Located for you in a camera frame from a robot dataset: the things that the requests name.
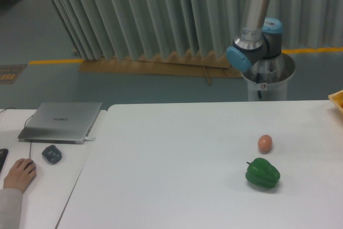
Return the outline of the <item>grey sleeved forearm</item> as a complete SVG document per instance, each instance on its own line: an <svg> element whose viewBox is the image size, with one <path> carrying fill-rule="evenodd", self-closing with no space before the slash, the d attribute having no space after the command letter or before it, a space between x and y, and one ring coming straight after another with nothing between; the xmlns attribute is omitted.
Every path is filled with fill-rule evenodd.
<svg viewBox="0 0 343 229"><path fill-rule="evenodd" d="M1 228L19 228L22 197L19 189L1 189Z"/></svg>

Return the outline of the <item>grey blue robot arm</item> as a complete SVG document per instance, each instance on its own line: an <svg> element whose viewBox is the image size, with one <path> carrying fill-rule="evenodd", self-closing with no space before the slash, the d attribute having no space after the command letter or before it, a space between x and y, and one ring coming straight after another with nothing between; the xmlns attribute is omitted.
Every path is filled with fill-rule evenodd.
<svg viewBox="0 0 343 229"><path fill-rule="evenodd" d="M249 70L270 53L270 44L263 33L270 0L245 0L243 16L233 44L226 50L228 62L240 71Z"/></svg>

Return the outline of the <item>person's hand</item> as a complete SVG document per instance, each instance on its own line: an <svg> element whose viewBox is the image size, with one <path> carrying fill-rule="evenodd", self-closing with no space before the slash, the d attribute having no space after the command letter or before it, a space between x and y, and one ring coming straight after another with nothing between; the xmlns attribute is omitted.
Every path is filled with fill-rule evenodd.
<svg viewBox="0 0 343 229"><path fill-rule="evenodd" d="M16 189L21 193L24 193L30 183L35 179L35 177L24 174L24 162L32 160L28 159L19 159L14 165L10 168L7 176L4 179L3 188L4 189Z"/></svg>

